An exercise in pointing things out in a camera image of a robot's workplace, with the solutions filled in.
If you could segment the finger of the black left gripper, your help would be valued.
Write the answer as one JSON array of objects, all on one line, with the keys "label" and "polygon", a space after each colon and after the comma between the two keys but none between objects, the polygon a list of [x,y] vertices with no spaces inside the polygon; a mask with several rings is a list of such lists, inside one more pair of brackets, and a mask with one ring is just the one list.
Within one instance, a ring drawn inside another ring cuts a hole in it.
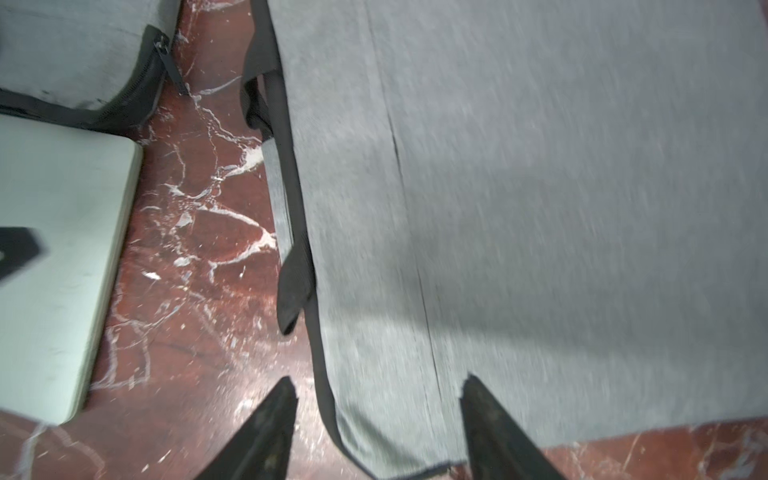
[{"label": "finger of the black left gripper", "polygon": [[46,255],[47,249],[39,232],[28,227],[1,228],[2,282]]}]

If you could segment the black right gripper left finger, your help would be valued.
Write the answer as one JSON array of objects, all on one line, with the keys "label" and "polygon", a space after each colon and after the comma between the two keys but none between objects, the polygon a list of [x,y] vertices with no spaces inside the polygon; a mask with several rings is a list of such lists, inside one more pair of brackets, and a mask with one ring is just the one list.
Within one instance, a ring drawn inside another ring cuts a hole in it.
[{"label": "black right gripper left finger", "polygon": [[286,479],[297,407],[294,384],[282,377],[196,479]]}]

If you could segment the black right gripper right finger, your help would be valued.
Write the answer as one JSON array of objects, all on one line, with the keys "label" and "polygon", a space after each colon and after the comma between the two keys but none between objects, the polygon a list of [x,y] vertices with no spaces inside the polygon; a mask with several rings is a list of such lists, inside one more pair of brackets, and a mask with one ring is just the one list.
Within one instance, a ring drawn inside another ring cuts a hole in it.
[{"label": "black right gripper right finger", "polygon": [[460,409],[474,479],[564,479],[475,375],[463,383]]}]

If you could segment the silver apple laptop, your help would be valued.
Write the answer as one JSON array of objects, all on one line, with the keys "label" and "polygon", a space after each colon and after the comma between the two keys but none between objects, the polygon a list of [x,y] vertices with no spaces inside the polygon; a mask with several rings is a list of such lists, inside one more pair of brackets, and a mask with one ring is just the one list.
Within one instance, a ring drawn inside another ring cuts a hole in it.
[{"label": "silver apple laptop", "polygon": [[82,409],[142,160],[126,137],[2,117],[1,228],[47,249],[1,281],[4,411],[60,425]]}]

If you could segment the grey zippered laptop bag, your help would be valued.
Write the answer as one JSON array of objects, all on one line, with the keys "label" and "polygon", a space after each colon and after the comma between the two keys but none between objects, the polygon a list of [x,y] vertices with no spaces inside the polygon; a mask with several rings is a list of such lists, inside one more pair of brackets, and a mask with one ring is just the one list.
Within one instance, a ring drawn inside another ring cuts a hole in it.
[{"label": "grey zippered laptop bag", "polygon": [[165,81],[189,90],[173,58],[178,1],[1,4],[1,111],[102,132],[143,124]]}]

